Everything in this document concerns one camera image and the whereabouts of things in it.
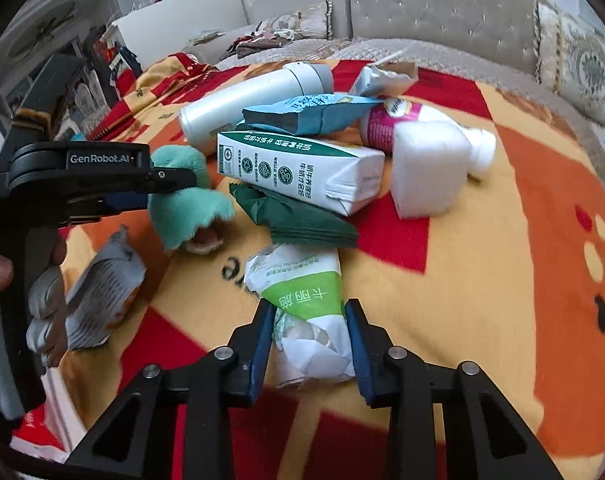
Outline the gloved left hand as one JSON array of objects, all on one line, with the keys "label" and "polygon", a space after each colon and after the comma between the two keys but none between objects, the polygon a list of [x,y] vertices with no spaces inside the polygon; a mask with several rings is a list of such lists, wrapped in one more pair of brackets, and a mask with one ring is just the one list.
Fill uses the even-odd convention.
[{"label": "gloved left hand", "polygon": [[58,367],[67,351],[67,302],[60,265],[66,257],[66,242],[56,230],[29,233],[24,279],[30,321],[27,347],[44,367]]}]

